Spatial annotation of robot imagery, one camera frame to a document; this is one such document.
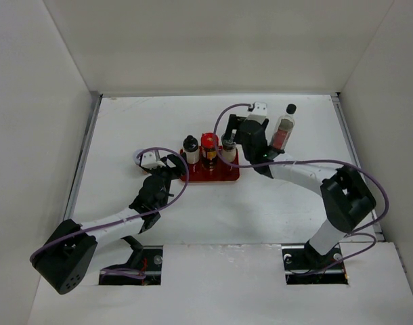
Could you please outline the white bottle black cap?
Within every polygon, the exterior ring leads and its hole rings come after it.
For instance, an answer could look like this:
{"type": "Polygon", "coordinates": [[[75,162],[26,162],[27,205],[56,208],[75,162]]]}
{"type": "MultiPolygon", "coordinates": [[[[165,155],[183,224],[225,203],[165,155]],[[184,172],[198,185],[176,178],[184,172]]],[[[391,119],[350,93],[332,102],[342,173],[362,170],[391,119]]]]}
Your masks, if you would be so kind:
{"type": "Polygon", "coordinates": [[[198,140],[193,135],[188,135],[182,143],[183,152],[186,154],[187,163],[195,165],[199,161],[200,149],[198,140]]]}

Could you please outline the jar with white pink lid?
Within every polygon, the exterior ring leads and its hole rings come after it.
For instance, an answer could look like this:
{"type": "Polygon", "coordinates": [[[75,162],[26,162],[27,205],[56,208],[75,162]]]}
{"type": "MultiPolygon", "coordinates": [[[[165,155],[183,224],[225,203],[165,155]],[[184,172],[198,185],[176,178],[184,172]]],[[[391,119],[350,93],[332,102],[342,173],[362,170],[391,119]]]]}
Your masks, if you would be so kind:
{"type": "Polygon", "coordinates": [[[142,161],[142,149],[136,150],[133,155],[133,162],[137,165],[137,166],[141,166],[141,161],[142,161]]]}

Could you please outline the jar with dark grey lid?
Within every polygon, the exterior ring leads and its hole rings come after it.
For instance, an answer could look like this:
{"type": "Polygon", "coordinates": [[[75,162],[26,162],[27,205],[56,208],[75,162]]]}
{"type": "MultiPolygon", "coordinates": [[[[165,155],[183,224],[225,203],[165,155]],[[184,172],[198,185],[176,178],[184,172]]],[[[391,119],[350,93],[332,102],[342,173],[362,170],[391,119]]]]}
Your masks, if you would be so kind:
{"type": "Polygon", "coordinates": [[[225,134],[222,135],[221,137],[221,143],[222,143],[222,150],[221,154],[227,163],[233,163],[236,159],[236,142],[234,141],[235,138],[235,133],[231,133],[229,137],[226,137],[225,134]]]}

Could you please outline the tall clear bottle black cap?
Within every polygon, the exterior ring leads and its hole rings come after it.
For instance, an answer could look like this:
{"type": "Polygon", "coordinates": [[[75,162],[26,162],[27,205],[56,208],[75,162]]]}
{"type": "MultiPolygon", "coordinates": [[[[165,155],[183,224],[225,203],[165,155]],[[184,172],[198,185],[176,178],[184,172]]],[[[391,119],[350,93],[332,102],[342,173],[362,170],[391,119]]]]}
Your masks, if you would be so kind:
{"type": "Polygon", "coordinates": [[[285,114],[278,119],[270,141],[270,146],[276,150],[285,149],[290,134],[295,126],[294,113],[296,110],[297,106],[295,104],[289,104],[286,107],[285,114]]]}

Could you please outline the red lid sauce jar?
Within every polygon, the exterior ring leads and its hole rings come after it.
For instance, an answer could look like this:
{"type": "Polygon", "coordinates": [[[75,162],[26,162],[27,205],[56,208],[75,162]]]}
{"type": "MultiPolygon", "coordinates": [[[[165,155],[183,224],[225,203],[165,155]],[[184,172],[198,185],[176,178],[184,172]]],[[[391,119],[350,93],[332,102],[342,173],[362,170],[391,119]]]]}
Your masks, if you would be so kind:
{"type": "Polygon", "coordinates": [[[201,161],[205,169],[213,170],[217,164],[217,151],[215,149],[215,142],[217,136],[211,132],[203,133],[200,138],[201,145],[201,161]]]}

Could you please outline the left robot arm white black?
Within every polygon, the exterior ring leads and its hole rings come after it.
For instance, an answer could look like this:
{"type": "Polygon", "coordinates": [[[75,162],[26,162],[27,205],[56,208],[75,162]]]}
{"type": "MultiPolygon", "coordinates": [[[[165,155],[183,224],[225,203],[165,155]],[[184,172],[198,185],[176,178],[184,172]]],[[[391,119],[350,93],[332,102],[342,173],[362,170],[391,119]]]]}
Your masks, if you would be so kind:
{"type": "Polygon", "coordinates": [[[179,199],[170,191],[172,181],[189,175],[185,154],[159,148],[139,153],[140,167],[148,173],[134,201],[111,216],[86,223],[67,219],[31,256],[31,265],[60,295],[76,288],[86,276],[95,252],[117,240],[149,230],[160,212],[179,199]]]}

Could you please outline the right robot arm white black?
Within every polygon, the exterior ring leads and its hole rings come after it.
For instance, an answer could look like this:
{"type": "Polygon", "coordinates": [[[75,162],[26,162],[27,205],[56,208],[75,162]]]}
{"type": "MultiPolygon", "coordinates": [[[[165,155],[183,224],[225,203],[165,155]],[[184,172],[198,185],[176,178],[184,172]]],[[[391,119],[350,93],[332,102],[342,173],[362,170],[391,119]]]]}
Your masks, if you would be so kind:
{"type": "Polygon", "coordinates": [[[245,159],[257,173],[289,181],[320,195],[326,220],[305,243],[303,257],[308,266],[321,267],[336,244],[375,208],[376,201],[360,173],[351,166],[331,169],[290,163],[289,155],[267,143],[267,124],[267,118],[259,123],[250,116],[231,114],[222,140],[232,139],[240,144],[245,159]]]}

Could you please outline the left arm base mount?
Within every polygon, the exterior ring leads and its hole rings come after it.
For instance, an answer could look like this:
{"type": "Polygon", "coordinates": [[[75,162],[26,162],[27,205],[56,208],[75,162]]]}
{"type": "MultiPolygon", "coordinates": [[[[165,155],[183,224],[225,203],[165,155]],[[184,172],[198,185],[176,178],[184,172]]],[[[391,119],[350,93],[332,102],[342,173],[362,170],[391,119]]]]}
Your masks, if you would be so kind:
{"type": "Polygon", "coordinates": [[[100,286],[161,285],[163,246],[144,246],[132,236],[122,238],[132,250],[128,260],[100,270],[100,286]]]}

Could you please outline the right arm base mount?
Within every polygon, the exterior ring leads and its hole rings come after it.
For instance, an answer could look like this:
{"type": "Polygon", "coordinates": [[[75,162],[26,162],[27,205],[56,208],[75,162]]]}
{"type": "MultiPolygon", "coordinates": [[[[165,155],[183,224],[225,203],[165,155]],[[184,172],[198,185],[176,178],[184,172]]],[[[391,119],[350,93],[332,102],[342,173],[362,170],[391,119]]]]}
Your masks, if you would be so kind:
{"type": "Polygon", "coordinates": [[[343,262],[325,269],[325,267],[339,261],[342,257],[339,245],[336,245],[320,261],[310,261],[305,255],[303,245],[284,245],[282,246],[282,259],[286,283],[287,285],[348,285],[343,262]]]}

